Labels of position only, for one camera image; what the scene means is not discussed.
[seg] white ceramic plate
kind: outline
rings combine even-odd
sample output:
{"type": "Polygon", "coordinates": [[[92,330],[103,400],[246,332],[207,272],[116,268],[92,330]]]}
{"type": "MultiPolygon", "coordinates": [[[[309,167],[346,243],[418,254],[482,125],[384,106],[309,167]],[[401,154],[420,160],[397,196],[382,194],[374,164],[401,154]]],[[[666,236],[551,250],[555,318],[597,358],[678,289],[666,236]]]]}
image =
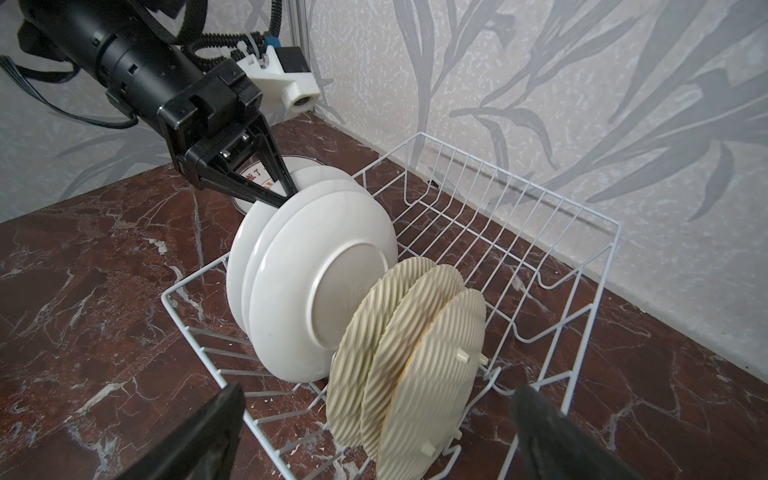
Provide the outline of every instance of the white ceramic plate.
{"type": "Polygon", "coordinates": [[[368,192],[336,191],[307,204],[275,236],[253,282],[250,338],[259,360],[287,382],[328,376],[360,301],[396,261],[392,221],[368,192]]]}
{"type": "MultiPolygon", "coordinates": [[[[293,195],[279,210],[272,210],[270,218],[266,219],[261,227],[258,239],[254,241],[250,249],[249,256],[245,264],[245,274],[240,291],[240,318],[245,325],[245,333],[250,335],[250,322],[248,314],[250,312],[250,298],[253,292],[253,280],[264,257],[266,249],[269,248],[272,240],[283,228],[288,220],[304,206],[323,195],[341,190],[354,190],[366,192],[366,189],[360,187],[352,177],[334,167],[321,165],[319,167],[306,167],[297,170],[292,174],[293,182],[299,189],[299,193],[293,195]],[[335,180],[335,183],[328,183],[328,180],[335,180]]],[[[230,308],[235,309],[234,303],[230,303],[230,308]]]]}
{"type": "MultiPolygon", "coordinates": [[[[330,179],[343,179],[350,183],[357,183],[343,170],[339,170],[334,167],[327,167],[326,165],[316,165],[312,167],[298,168],[291,171],[291,177],[296,184],[296,188],[302,190],[314,185],[323,180],[330,179]]],[[[285,191],[280,182],[275,183],[271,190],[284,195],[285,191]]],[[[243,315],[243,278],[246,273],[246,267],[248,265],[248,259],[253,251],[253,247],[259,239],[259,236],[264,230],[264,227],[269,222],[270,218],[277,212],[275,207],[264,202],[256,202],[253,207],[248,211],[243,222],[240,224],[240,228],[237,229],[235,239],[232,242],[232,250],[230,251],[230,258],[227,262],[227,301],[230,304],[230,311],[232,316],[237,322],[237,325],[246,331],[245,325],[246,316],[243,315]]]]}
{"type": "MultiPolygon", "coordinates": [[[[286,168],[288,169],[289,172],[299,170],[300,168],[304,168],[304,167],[313,167],[315,165],[322,165],[317,160],[314,160],[309,157],[302,157],[300,155],[283,155],[283,161],[285,162],[286,168]]],[[[264,166],[260,161],[257,161],[255,164],[249,165],[248,167],[244,168],[243,170],[237,173],[239,173],[240,175],[243,175],[245,178],[254,182],[256,185],[261,185],[267,190],[269,190],[269,188],[272,187],[273,184],[275,184],[275,181],[266,172],[266,168],[264,168],[264,166]]],[[[247,214],[248,210],[250,210],[250,208],[253,206],[251,202],[246,202],[245,200],[241,200],[235,197],[232,197],[232,203],[235,204],[235,208],[237,208],[239,212],[242,213],[243,215],[247,214]]]]}

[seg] wallpaper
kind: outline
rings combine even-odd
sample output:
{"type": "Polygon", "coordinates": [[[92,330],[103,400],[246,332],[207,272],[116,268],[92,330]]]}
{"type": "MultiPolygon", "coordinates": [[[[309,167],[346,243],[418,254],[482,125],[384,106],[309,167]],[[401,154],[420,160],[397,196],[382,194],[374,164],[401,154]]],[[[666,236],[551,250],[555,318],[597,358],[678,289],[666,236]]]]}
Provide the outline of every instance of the wallpaper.
{"type": "Polygon", "coordinates": [[[764,0],[308,6],[328,121],[381,151],[426,131],[619,220],[608,286],[768,378],[764,0]]]}
{"type": "MultiPolygon", "coordinates": [[[[265,31],[270,0],[209,2],[205,31],[265,31]]],[[[0,0],[0,51],[25,67],[62,70],[69,64],[46,61],[22,52],[16,32],[22,24],[18,2],[0,0]]],[[[160,17],[167,28],[179,22],[160,17]]],[[[290,45],[290,21],[283,9],[280,40],[290,45]]],[[[52,104],[72,113],[120,120],[104,88],[81,72],[65,84],[35,87],[52,104]]],[[[163,138],[143,122],[124,131],[86,125],[60,116],[23,93],[0,72],[0,222],[19,217],[74,195],[170,163],[163,138]]],[[[284,112],[265,111],[271,123],[284,112]]]]}

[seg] white wire dish rack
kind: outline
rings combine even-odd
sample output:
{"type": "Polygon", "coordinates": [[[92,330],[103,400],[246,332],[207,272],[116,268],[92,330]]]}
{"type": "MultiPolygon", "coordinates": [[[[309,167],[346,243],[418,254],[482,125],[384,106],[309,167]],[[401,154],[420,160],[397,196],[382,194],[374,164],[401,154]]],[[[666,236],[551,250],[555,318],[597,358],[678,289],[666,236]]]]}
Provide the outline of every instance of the white wire dish rack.
{"type": "MultiPolygon", "coordinates": [[[[420,255],[451,263],[467,286],[485,296],[483,352],[491,360],[478,373],[464,427],[486,393],[509,397],[514,393],[510,387],[522,382],[536,389],[547,386],[548,396],[567,414],[619,223],[423,133],[382,155],[355,179],[392,216],[400,259],[420,255]],[[555,253],[572,266],[556,260],[555,253]],[[525,375],[515,379],[510,366],[520,365],[516,356],[531,352],[543,358],[526,357],[525,375]]],[[[172,295],[189,300],[190,283],[211,270],[220,273],[228,255],[166,290],[162,301],[168,313],[219,386],[243,383],[250,402],[243,420],[283,477],[372,477],[362,449],[344,450],[330,438],[324,425],[324,382],[281,382],[265,371],[244,336],[234,336],[236,326],[225,335],[214,327],[199,328],[200,315],[186,320],[180,315],[172,295]],[[303,456],[294,456],[299,450],[303,456]]],[[[214,288],[223,290],[223,282],[214,288]]],[[[505,478],[510,469],[517,436],[507,444],[497,478],[505,478]]],[[[446,477],[461,452],[460,441],[448,445],[430,470],[431,478],[446,477]]]]}

